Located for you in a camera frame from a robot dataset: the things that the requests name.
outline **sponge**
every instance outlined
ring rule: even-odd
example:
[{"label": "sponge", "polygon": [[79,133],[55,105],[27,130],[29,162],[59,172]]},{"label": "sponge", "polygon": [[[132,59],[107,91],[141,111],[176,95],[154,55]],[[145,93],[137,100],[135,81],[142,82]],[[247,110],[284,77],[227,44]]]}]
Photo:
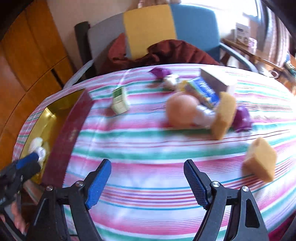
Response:
[{"label": "sponge", "polygon": [[211,132],[215,139],[222,139],[229,130],[236,113],[236,103],[232,95],[220,92],[220,102],[216,109],[216,118],[211,125]]},{"label": "sponge", "polygon": [[272,182],[276,167],[276,151],[265,139],[259,137],[249,146],[244,164],[264,182]]}]

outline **yellow cushion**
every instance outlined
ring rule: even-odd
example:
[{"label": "yellow cushion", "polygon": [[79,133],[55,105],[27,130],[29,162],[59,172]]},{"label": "yellow cushion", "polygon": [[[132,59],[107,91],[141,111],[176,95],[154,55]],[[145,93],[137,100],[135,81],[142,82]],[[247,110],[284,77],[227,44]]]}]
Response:
[{"label": "yellow cushion", "polygon": [[169,5],[143,7],[125,12],[123,22],[132,59],[146,55],[147,48],[152,44],[177,38]]}]

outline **wall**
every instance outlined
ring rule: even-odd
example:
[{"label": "wall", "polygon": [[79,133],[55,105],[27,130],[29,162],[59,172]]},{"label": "wall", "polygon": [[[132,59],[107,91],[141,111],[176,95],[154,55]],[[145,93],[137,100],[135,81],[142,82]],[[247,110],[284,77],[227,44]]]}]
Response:
[{"label": "wall", "polygon": [[82,66],[75,39],[74,26],[83,21],[90,25],[129,9],[136,8],[138,0],[47,0],[64,46],[79,69]]}]

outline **chair armrest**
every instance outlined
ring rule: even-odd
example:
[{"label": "chair armrest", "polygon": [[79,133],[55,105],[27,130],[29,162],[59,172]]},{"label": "chair armrest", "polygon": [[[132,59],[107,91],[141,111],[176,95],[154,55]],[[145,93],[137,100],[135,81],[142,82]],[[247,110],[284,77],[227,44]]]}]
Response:
[{"label": "chair armrest", "polygon": [[80,70],[78,70],[64,85],[63,89],[69,88],[74,85],[82,76],[83,74],[93,65],[94,60],[88,61],[85,65],[83,65]]},{"label": "chair armrest", "polygon": [[258,70],[256,69],[256,67],[250,61],[248,61],[244,56],[239,54],[234,49],[228,47],[224,43],[220,43],[220,48],[223,49],[230,56],[235,57],[239,62],[241,62],[243,65],[245,65],[248,68],[249,71],[258,73]]}]

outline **chair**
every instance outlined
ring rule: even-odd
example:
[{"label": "chair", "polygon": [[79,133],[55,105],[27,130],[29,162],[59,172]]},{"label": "chair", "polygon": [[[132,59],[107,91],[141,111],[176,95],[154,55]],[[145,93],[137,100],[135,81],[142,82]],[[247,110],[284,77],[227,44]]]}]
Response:
[{"label": "chair", "polygon": [[79,23],[75,31],[84,66],[65,88],[77,82],[84,73],[87,78],[96,76],[112,42],[121,33],[126,35],[128,58],[144,56],[149,46],[162,40],[179,39],[207,52],[218,62],[220,49],[223,49],[248,70],[258,72],[245,57],[220,42],[216,16],[203,7],[182,4],[144,7],[117,14],[91,28],[88,22]]}]

